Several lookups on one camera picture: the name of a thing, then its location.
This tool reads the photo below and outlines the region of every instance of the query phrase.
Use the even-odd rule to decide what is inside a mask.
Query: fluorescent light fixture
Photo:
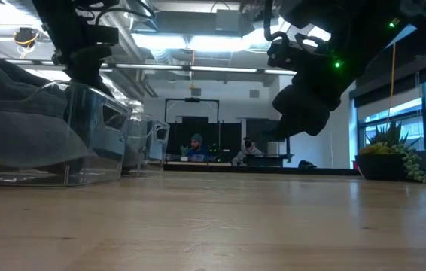
[[[186,42],[179,35],[143,35],[132,34],[136,45],[150,50],[184,49]]]
[[[24,14],[17,10],[13,5],[0,4],[0,25],[15,25],[15,26],[40,26],[41,21],[34,17]]]
[[[296,75],[297,72],[285,71],[285,70],[267,69],[267,70],[265,70],[265,74],[267,74],[267,75]]]
[[[200,52],[237,52],[249,45],[239,37],[194,36],[189,48]]]
[[[244,69],[244,68],[227,68],[227,67],[205,67],[205,66],[191,66],[192,71],[202,72],[243,72],[243,73],[256,73],[257,69]]]
[[[34,64],[31,60],[21,60],[21,59],[6,59],[11,64],[16,65],[32,65]]]
[[[314,26],[313,29],[310,30],[308,35],[312,36],[312,37],[321,38],[324,41],[329,41],[330,38],[332,38],[332,34],[330,34],[329,32],[327,32],[327,31],[325,31],[325,30],[323,30],[323,29],[321,29],[320,27],[317,27],[317,26]],[[317,47],[317,44],[313,41],[310,41],[310,40],[305,40],[305,41],[303,41],[303,43],[308,44],[308,45],[313,46],[313,47]]]
[[[46,78],[48,80],[61,80],[61,81],[69,81],[71,78],[64,72],[61,71],[51,71],[51,70],[33,70],[26,69],[26,71],[32,73],[35,76],[39,76],[42,78]]]
[[[42,65],[54,65],[54,62],[52,61],[41,61]]]
[[[125,68],[125,69],[152,69],[152,70],[167,70],[167,71],[183,70],[183,67],[179,65],[116,64],[116,67]]]

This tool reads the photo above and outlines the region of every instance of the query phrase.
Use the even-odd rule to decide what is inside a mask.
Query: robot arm
[[[66,66],[64,71],[72,81],[87,84],[112,96],[102,83],[99,69],[103,59],[112,54],[111,46],[119,42],[118,29],[100,26],[99,19],[109,11],[130,12],[137,16],[153,18],[154,12],[143,2],[141,6],[150,14],[140,14],[125,8],[113,8],[120,0],[32,0],[43,28],[50,36],[56,51],[55,64]],[[76,10],[100,11],[96,23],[79,16]]]
[[[272,41],[268,65],[297,71],[292,85],[282,90],[273,107],[282,114],[274,137],[307,132],[316,136],[330,112],[340,105],[348,86],[408,25],[426,23],[425,0],[284,0],[280,13],[301,29],[312,23],[332,34],[326,42],[296,34],[290,43],[284,33],[271,34],[272,0],[265,4],[265,38]],[[303,41],[313,40],[317,47]]]

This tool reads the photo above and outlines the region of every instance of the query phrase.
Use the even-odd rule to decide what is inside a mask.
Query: blue shirt
[[[190,149],[189,151],[188,151],[188,153],[186,154],[186,156],[188,156],[188,157],[193,157],[193,156],[195,156],[195,155],[204,155],[204,156],[208,156],[208,150],[206,150],[206,148],[204,148],[203,146],[201,146],[200,148],[199,148],[199,150],[197,151],[197,150],[195,150],[195,149]]]

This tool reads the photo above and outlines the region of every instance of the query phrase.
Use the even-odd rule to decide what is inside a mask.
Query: man
[[[243,140],[245,140],[245,147],[233,158],[232,164],[234,166],[239,166],[243,163],[247,155],[263,155],[263,153],[255,147],[255,142],[249,137],[245,137]]]
[[[194,134],[191,137],[191,149],[187,153],[187,157],[193,157],[195,155],[208,156],[208,150],[202,146],[203,137],[200,134]]]

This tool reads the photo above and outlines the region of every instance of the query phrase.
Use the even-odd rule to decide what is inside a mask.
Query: wooden table
[[[0,270],[425,271],[426,185],[165,172],[0,187]]]
[[[231,163],[209,163],[209,162],[180,162],[180,161],[169,161],[169,165],[180,165],[180,166],[231,166]]]

